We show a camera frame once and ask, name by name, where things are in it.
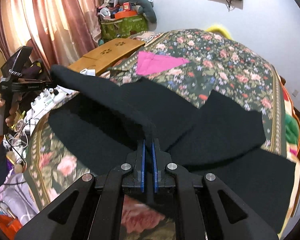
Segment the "pink folded cloth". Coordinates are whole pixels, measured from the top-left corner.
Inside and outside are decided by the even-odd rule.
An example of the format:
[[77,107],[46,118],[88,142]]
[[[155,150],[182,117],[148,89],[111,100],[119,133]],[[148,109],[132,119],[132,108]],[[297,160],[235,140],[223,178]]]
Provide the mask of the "pink folded cloth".
[[156,74],[189,62],[189,60],[183,57],[157,55],[151,52],[141,51],[138,53],[136,74],[142,76]]

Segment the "green plush toy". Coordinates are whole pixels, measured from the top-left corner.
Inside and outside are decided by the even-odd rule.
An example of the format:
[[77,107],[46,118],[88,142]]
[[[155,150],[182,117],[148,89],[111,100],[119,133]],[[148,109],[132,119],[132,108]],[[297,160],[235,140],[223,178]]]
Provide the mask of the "green plush toy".
[[289,114],[285,116],[285,130],[286,141],[289,144],[298,146],[300,137],[299,125],[296,119]]

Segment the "floral bed quilt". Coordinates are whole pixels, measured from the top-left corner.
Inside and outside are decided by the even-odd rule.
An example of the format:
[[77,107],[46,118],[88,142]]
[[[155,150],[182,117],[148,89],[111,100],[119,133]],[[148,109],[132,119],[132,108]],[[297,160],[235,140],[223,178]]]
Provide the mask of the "floral bed quilt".
[[[174,30],[163,34],[142,32],[132,36],[145,41],[142,50],[153,54],[183,57],[190,62],[145,77],[161,84],[201,107],[212,90],[216,90],[246,110],[262,113],[266,134],[263,149],[295,164],[294,184],[284,219],[275,216],[281,231],[293,213],[300,180],[300,148],[285,137],[285,116],[291,115],[299,125],[284,80],[275,68],[244,45],[222,35],[198,29]],[[39,210],[51,203],[76,179],[89,171],[68,151],[48,124],[48,115],[35,114],[37,125],[27,149],[25,179],[29,193]]]

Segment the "black pants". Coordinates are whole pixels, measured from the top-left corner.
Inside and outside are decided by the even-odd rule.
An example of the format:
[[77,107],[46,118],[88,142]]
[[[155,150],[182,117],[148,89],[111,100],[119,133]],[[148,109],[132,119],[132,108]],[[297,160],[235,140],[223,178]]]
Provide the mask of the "black pants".
[[56,85],[77,95],[49,115],[56,137],[94,174],[120,165],[145,141],[190,172],[214,173],[276,232],[280,232],[294,185],[295,164],[262,149],[262,115],[211,92],[195,107],[144,77],[116,85],[54,65]]

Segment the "grey plush pillow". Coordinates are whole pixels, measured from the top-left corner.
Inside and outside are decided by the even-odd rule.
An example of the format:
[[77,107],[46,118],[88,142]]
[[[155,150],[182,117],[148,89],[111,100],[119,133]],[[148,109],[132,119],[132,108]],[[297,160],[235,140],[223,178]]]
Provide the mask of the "grey plush pillow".
[[123,5],[123,3],[133,3],[137,6],[142,7],[142,14],[146,18],[148,22],[151,24],[156,24],[157,23],[157,17],[156,14],[153,10],[153,6],[150,1],[148,0],[119,0],[119,4]]

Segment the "yellow curved tube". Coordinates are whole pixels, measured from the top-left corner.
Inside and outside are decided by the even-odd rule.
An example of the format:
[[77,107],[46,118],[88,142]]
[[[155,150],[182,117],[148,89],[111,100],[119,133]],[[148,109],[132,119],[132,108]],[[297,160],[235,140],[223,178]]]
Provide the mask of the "yellow curved tube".
[[223,37],[225,37],[225,38],[227,38],[229,40],[232,40],[232,35],[228,31],[228,29],[226,29],[226,27],[224,27],[222,25],[214,24],[214,25],[206,28],[205,31],[211,32],[211,33],[215,33],[215,34],[220,34]]

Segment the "orange box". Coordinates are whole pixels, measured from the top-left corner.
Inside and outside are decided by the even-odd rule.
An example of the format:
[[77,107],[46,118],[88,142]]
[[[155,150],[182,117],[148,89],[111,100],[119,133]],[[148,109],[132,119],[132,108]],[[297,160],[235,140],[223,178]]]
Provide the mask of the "orange box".
[[117,13],[114,14],[114,18],[116,20],[122,19],[122,18],[127,18],[127,17],[133,17],[136,16],[138,13],[134,10],[130,10],[130,11],[119,11]]

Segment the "pink striped curtain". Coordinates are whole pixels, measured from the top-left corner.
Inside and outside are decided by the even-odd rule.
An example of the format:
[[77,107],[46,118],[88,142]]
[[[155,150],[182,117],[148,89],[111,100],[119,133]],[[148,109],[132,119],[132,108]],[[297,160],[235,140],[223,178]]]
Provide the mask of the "pink striped curtain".
[[103,1],[0,0],[0,51],[7,59],[30,46],[46,67],[68,66],[98,46]]

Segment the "green fabric storage box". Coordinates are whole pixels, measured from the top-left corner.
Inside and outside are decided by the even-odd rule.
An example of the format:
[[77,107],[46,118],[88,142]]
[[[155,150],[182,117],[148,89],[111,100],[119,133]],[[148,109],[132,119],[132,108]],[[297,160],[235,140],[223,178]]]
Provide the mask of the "green fabric storage box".
[[102,38],[106,41],[115,38],[128,38],[131,35],[148,30],[146,19],[141,15],[125,17],[114,21],[102,21]]

